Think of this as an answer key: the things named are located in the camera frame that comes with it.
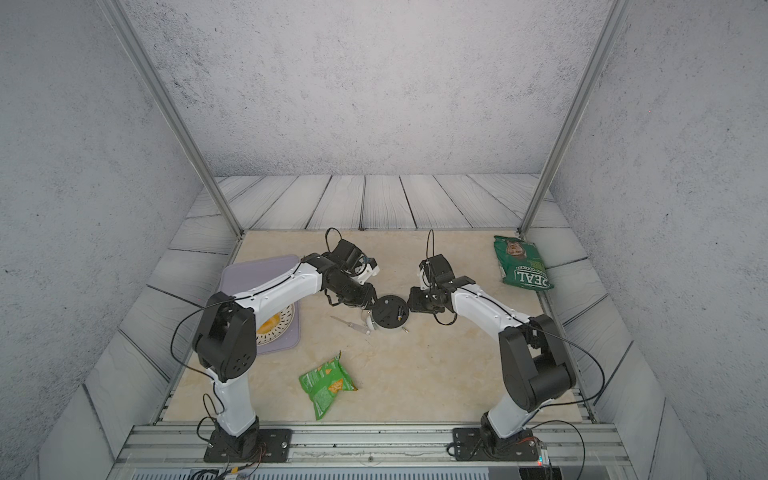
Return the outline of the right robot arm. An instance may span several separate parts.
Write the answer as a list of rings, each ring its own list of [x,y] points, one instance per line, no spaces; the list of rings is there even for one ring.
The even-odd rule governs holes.
[[[449,311],[464,317],[498,341],[505,393],[481,419],[487,443],[520,434],[543,408],[576,384],[566,339],[547,315],[530,316],[504,305],[464,277],[440,286],[410,289],[408,308],[433,316]]]

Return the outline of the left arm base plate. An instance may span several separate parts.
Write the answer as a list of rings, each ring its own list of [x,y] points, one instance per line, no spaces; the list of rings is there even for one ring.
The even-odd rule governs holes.
[[[287,428],[257,427],[239,437],[217,428],[208,441],[204,463],[285,463],[293,431]]]

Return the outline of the white twin-bell alarm clock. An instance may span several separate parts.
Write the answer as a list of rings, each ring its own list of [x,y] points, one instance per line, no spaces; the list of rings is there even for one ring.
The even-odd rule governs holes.
[[[394,332],[403,330],[410,316],[407,301],[397,295],[385,295],[376,300],[370,310],[364,311],[364,324],[368,330]]]

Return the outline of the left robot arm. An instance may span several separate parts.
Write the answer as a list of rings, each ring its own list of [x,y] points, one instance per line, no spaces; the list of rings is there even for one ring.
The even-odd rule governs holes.
[[[211,381],[214,398],[221,405],[217,426],[239,439],[257,423],[247,373],[257,356],[259,327],[318,292],[333,293],[333,306],[370,310],[377,295],[369,279],[378,273],[377,261],[358,251],[312,253],[262,285],[235,295],[212,295],[200,309],[192,348],[201,365],[194,371]]]

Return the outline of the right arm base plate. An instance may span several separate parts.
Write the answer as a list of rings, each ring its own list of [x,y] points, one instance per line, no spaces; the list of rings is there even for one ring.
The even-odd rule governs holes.
[[[454,428],[452,441],[446,446],[446,453],[460,462],[538,463],[541,461],[538,439],[530,429],[523,429],[506,439],[502,439],[498,438],[490,428]]]

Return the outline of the clear handle screwdriver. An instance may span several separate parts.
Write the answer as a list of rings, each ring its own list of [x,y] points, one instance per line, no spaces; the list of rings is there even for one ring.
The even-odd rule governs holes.
[[[357,324],[357,323],[354,323],[354,322],[351,322],[351,321],[339,318],[337,316],[332,316],[332,319],[334,319],[334,320],[344,324],[345,326],[347,326],[347,327],[349,327],[349,328],[351,328],[351,329],[353,329],[353,330],[355,330],[355,331],[357,331],[359,333],[362,333],[362,334],[365,334],[365,335],[370,335],[371,334],[371,330],[367,326],[365,326],[365,325],[360,325],[360,324]]]

